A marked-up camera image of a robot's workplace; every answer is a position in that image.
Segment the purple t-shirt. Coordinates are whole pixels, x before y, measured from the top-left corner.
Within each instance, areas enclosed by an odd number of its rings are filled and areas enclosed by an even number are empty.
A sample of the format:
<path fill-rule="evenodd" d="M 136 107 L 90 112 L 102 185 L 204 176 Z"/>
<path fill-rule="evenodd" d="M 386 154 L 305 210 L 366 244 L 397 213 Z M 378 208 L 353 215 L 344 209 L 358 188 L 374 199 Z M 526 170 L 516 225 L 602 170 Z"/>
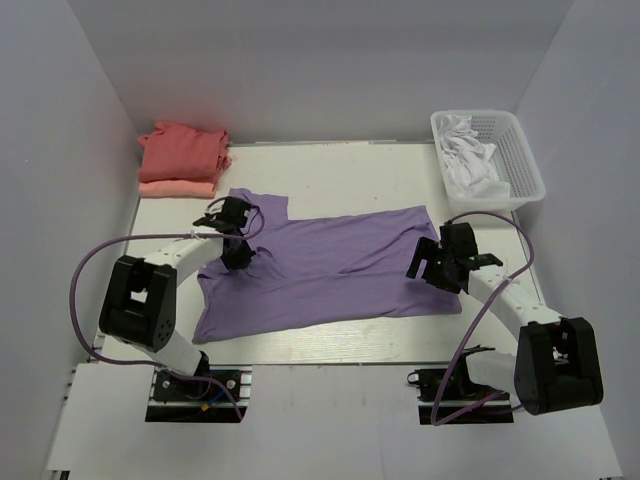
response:
<path fill-rule="evenodd" d="M 193 342 L 378 317 L 454 315 L 457 295 L 407 277 L 420 238 L 433 239 L 423 206 L 292 220 L 285 196 L 234 189 L 266 218 L 250 240 L 248 267 L 230 271 L 221 260 L 197 275 L 204 309 Z"/>

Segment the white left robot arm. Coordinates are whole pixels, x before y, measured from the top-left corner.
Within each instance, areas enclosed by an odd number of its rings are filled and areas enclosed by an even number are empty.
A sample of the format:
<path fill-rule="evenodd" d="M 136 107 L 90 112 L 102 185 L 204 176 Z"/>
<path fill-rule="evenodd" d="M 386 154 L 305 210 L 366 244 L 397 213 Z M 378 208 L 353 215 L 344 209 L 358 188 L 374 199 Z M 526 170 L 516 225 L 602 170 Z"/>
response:
<path fill-rule="evenodd" d="M 175 376 L 203 377 L 206 355 L 176 331 L 178 287 L 203 266 L 220 260 L 230 271 L 245 269 L 255 255 L 250 221 L 260 208 L 237 197 L 212 202 L 184 234 L 136 235 L 135 241 L 167 240 L 144 256 L 124 255 L 114 264 L 99 330 L 145 353 Z"/>

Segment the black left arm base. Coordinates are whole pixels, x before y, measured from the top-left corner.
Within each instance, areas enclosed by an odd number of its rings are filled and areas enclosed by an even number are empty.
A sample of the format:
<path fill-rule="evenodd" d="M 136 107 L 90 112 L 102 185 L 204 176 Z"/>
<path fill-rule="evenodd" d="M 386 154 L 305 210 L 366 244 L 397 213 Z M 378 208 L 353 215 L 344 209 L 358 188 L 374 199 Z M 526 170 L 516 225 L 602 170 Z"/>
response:
<path fill-rule="evenodd" d="M 210 376 L 231 394 L 242 415 L 250 399 L 252 368 L 224 366 L 210 368 Z M 183 381 L 166 371 L 152 377 L 145 421 L 147 423 L 234 424 L 236 410 L 217 384 Z"/>

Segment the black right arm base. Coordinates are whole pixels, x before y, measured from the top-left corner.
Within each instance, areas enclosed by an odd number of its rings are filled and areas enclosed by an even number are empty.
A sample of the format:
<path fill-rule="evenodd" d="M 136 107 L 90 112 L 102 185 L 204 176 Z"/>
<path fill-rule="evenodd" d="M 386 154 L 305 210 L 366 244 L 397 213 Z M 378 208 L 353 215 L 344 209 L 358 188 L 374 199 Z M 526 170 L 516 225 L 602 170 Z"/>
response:
<path fill-rule="evenodd" d="M 418 402 L 419 424 L 431 425 L 431 413 L 438 388 L 445 374 L 446 368 L 430 366 L 428 368 L 411 371 L 407 377 L 407 384 L 416 389 Z M 439 404 L 436 419 L 447 417 L 457 410 L 468 405 L 491 397 L 495 389 L 482 386 L 465 384 L 453 376 L 444 389 Z M 514 411 L 508 393 L 493 398 L 482 406 L 451 420 L 447 425 L 488 425 L 488 424 L 512 424 Z"/>

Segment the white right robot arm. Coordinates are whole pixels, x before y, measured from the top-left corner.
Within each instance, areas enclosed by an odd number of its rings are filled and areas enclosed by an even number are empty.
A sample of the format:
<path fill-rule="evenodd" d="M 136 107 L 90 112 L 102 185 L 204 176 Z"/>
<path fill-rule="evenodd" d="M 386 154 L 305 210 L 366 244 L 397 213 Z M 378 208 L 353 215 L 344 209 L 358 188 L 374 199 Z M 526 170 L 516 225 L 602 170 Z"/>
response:
<path fill-rule="evenodd" d="M 411 279 L 481 302 L 517 342 L 515 354 L 462 344 L 443 372 L 420 369 L 407 377 L 431 418 L 444 424 L 458 413 L 439 415 L 442 401 L 462 401 L 469 412 L 512 397 L 531 415 L 598 405 L 604 386 L 592 325 L 569 318 L 536 300 L 495 255 L 481 254 L 468 223 L 447 222 L 438 241 L 419 239 L 407 271 Z"/>

